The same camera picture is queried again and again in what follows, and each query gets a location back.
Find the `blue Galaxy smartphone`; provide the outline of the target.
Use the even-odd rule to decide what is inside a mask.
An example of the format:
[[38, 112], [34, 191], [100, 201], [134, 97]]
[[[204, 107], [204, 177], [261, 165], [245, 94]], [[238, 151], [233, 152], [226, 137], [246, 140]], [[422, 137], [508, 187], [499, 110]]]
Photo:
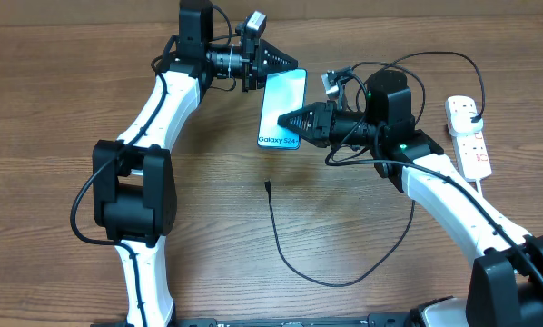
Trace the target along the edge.
[[300, 137], [278, 125], [278, 118], [304, 105], [308, 73], [297, 68], [267, 76], [257, 144], [263, 149], [297, 150]]

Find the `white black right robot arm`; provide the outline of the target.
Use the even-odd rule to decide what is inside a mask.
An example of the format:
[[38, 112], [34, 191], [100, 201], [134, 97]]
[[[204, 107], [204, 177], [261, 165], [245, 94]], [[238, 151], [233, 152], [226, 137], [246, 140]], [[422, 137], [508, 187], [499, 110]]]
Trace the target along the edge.
[[381, 70], [363, 84], [367, 107], [341, 108], [351, 70], [322, 78], [330, 95], [283, 114], [278, 124], [317, 147], [343, 145], [371, 154], [369, 164], [419, 203], [467, 257], [471, 276], [464, 299], [445, 297], [407, 313], [371, 314], [371, 326], [543, 326], [543, 235], [513, 223], [459, 175], [444, 150], [417, 129], [407, 77]]

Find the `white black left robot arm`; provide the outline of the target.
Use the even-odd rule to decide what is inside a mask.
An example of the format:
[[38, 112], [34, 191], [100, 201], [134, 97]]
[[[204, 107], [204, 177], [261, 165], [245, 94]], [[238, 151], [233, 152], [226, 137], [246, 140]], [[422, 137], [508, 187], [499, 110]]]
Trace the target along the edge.
[[129, 305], [122, 326], [176, 324], [165, 244], [177, 212], [172, 149], [187, 119], [216, 79], [248, 92], [298, 66], [262, 39], [265, 14], [255, 11], [217, 36], [219, 10], [211, 1], [180, 3], [179, 30], [151, 62], [155, 86], [148, 101], [116, 140], [96, 143], [93, 172], [71, 207], [74, 235], [120, 256]]

